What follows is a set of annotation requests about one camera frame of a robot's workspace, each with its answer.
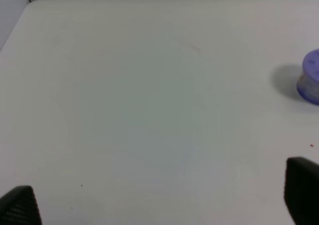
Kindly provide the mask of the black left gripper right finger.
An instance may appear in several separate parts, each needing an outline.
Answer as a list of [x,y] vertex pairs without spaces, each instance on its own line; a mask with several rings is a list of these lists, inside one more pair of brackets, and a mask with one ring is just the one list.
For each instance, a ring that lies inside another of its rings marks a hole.
[[319,223],[319,165],[303,157],[286,161],[284,200],[296,225]]

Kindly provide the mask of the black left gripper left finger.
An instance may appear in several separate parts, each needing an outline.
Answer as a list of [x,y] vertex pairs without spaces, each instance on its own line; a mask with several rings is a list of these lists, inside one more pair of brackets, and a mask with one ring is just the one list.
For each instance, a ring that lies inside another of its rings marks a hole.
[[31,186],[17,186],[0,198],[0,224],[42,224],[36,197]]

